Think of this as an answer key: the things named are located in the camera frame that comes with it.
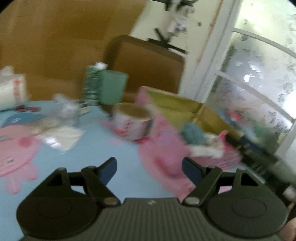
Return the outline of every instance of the ribbed gray surface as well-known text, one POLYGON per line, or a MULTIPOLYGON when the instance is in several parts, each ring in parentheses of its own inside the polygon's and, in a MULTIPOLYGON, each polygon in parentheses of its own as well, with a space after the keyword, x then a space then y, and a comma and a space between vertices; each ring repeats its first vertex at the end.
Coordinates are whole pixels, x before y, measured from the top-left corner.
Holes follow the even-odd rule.
MULTIPOLYGON (((244 241, 212 227, 197 208, 177 199, 126 199, 103 210, 85 232, 62 241, 244 241)), ((41 241, 27 237, 24 241, 41 241)), ((253 241, 281 241, 277 236, 253 241)))

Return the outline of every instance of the pink cheek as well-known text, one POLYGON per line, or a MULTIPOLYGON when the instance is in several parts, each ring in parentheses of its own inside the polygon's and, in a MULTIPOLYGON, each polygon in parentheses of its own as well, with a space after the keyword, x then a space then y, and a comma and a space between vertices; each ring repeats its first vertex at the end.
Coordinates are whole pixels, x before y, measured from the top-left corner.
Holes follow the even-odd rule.
POLYGON ((23 137, 18 141, 18 144, 22 148, 28 148, 31 146, 33 143, 33 138, 32 137, 23 137))

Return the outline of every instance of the pink cartoon character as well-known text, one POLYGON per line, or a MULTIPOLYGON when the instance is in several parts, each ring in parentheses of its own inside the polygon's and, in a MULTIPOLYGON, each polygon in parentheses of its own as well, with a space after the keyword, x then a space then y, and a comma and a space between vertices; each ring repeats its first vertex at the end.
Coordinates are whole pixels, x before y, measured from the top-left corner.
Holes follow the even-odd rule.
POLYGON ((9 125, 0 128, 0 177, 6 178, 6 189, 17 194, 23 180, 38 177, 31 160, 39 149, 37 140, 23 125, 9 125))

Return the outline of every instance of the brown chair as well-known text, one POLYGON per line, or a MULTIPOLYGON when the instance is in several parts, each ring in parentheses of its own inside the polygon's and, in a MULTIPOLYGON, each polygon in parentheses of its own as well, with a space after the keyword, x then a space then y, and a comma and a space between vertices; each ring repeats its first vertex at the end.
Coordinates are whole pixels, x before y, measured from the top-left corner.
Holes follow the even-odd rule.
POLYGON ((184 68, 180 55, 127 35, 107 45, 103 62, 108 69, 129 75, 123 102, 133 102, 140 86, 177 93, 184 68))

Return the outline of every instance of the light blue table surface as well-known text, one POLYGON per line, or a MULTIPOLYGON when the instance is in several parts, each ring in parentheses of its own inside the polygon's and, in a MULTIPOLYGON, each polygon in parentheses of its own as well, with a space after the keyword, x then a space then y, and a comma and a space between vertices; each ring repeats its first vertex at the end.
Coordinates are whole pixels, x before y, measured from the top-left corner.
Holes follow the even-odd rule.
MULTIPOLYGON (((53 110, 52 101, 28 103, 28 106, 41 107, 41 114, 53 110)), ((16 220, 16 210, 21 201, 58 167, 66 167, 68 172, 80 171, 83 167, 99 166, 110 157, 118 162, 117 173, 108 183, 108 188, 121 200, 127 197, 160 198, 173 197, 153 180, 144 170, 138 156, 137 146, 129 142, 116 141, 117 136, 103 127, 98 121, 107 120, 107 115, 99 107, 80 117, 79 128, 85 131, 78 143, 69 151, 61 153, 42 144, 32 160, 39 170, 39 178, 22 184, 21 191, 10 195, 5 190, 4 178, 0 177, 0 241, 17 241, 23 237, 16 220)), ((15 111, 0 112, 0 126, 6 119, 17 114, 15 111)))

